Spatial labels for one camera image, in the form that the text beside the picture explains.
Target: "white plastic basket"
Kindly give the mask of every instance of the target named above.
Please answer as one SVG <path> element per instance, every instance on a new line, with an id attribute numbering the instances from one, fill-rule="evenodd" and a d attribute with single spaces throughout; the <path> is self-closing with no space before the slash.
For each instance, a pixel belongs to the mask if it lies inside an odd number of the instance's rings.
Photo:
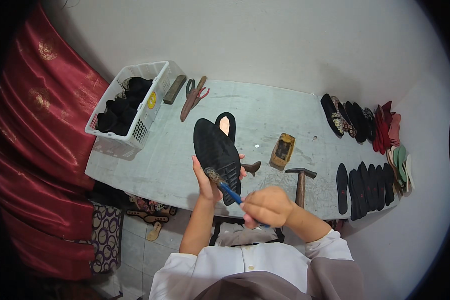
<path id="1" fill-rule="evenodd" d="M 127 66 L 118 73 L 112 83 L 108 86 L 97 106 L 93 110 L 85 127 L 85 132 L 90 135 L 100 136 L 106 139 L 119 141 L 123 144 L 142 149 L 145 146 L 150 126 L 155 120 L 165 94 L 171 84 L 179 75 L 185 75 L 174 61 L 157 61 Z M 140 103 L 137 114 L 126 136 L 116 135 L 113 132 L 103 133 L 95 129 L 97 115 L 107 110 L 107 101 L 115 99 L 115 95 L 123 92 L 122 82 L 130 77 L 141 77 L 152 79 L 150 90 Z"/>

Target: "person's right hand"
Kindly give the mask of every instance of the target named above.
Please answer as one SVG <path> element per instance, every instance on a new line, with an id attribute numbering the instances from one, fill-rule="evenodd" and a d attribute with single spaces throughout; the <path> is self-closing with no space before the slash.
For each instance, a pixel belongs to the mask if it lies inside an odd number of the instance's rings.
<path id="1" fill-rule="evenodd" d="M 240 207 L 245 212 L 243 219 L 247 228 L 257 227 L 255 220 L 271 227 L 281 227 L 296 206 L 278 186 L 253 191 L 242 200 Z"/>

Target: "red curtain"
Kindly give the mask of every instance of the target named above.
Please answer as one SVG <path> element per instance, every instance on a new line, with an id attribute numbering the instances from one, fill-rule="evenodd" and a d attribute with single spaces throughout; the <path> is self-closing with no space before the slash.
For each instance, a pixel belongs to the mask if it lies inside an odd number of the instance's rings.
<path id="1" fill-rule="evenodd" d="M 0 206 L 23 262 L 44 276 L 91 276 L 92 204 L 85 125 L 108 84 L 58 35 L 41 5 L 0 81 Z"/>

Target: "person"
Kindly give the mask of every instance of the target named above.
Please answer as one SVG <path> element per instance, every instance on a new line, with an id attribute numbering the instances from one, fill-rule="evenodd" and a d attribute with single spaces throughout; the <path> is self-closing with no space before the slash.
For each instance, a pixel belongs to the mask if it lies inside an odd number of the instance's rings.
<path id="1" fill-rule="evenodd" d="M 197 157 L 200 193 L 180 244 L 153 277 L 149 299 L 363 299 L 363 276 L 340 233 L 270 186 L 242 198 L 244 227 L 222 224 L 209 246 L 215 204 L 223 194 Z M 246 176 L 244 170 L 240 178 Z M 305 255 L 276 242 L 270 228 L 288 226 Z"/>

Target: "white shirt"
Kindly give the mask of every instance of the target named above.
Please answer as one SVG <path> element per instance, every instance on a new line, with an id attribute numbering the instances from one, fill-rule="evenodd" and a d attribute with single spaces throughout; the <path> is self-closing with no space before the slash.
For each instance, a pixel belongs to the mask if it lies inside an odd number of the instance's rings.
<path id="1" fill-rule="evenodd" d="M 305 255 L 283 243 L 261 243 L 253 246 L 208 246 L 198 256 L 172 253 L 151 285 L 150 300 L 193 299 L 204 289 L 225 276 L 268 271 L 287 280 L 300 291 L 320 296 L 313 272 L 307 273 L 315 257 L 353 260 L 347 242 L 340 233 L 330 232 L 307 243 Z"/>

